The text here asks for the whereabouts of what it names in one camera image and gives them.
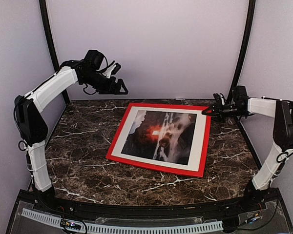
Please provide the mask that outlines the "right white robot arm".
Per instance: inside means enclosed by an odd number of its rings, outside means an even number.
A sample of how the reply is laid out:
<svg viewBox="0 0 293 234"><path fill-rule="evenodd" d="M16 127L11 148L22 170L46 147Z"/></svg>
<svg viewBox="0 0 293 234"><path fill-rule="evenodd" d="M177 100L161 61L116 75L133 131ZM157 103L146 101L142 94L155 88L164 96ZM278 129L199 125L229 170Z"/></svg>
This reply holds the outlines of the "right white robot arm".
<svg viewBox="0 0 293 234"><path fill-rule="evenodd" d="M226 104L219 94L214 94L215 103L202 114L223 120L227 117L262 115L274 119L271 150L258 173L250 181L248 190L267 190L281 173L293 155L293 101L275 98L254 98L238 95Z"/></svg>

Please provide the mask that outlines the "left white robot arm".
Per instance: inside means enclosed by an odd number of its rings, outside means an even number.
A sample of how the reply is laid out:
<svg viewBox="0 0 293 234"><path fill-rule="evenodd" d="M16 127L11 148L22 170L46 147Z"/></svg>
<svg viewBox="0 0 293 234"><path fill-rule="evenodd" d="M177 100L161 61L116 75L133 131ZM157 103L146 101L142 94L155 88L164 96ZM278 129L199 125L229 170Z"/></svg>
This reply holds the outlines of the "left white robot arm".
<svg viewBox="0 0 293 234"><path fill-rule="evenodd" d="M127 95L124 81L115 78L121 65L112 62L101 69L89 59L65 61L60 69L32 91L15 98L15 124L25 144L34 187L44 193L52 188L45 158L48 127L41 116L45 107L66 88L78 83L91 86L99 95Z"/></svg>

